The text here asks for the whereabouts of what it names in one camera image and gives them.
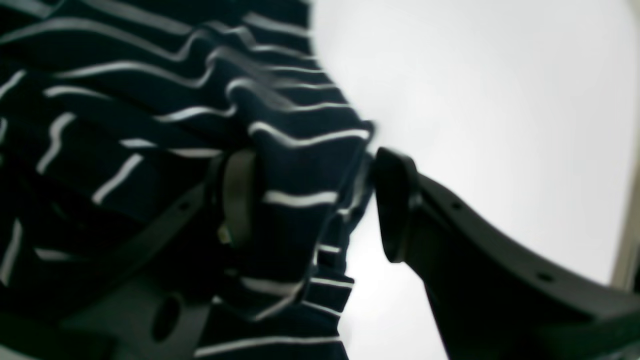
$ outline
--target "screw hole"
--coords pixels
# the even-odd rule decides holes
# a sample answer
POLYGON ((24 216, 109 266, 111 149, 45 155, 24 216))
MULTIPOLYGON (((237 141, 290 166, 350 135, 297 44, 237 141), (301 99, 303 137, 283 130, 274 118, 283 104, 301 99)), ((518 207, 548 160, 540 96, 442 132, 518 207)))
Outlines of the screw hole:
POLYGON ((157 342, 164 341, 171 335, 180 318, 180 302, 175 297, 164 301, 158 309, 152 329, 152 335, 157 342))
POLYGON ((536 276, 538 276, 538 278, 540 280, 545 281, 545 282, 554 282, 555 281, 553 276, 551 276, 549 274, 546 274, 546 273, 543 273, 543 272, 537 273, 536 276))

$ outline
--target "navy and white striped fabric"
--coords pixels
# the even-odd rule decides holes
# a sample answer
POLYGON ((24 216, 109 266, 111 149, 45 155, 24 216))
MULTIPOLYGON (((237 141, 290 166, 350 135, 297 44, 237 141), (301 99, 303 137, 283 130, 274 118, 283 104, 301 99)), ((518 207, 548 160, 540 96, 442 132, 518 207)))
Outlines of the navy and white striped fabric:
POLYGON ((195 357, 345 358, 337 322, 372 126, 317 64, 308 12, 0 0, 0 296, 78 271, 201 182, 208 159, 251 146, 266 185, 256 245, 195 357))

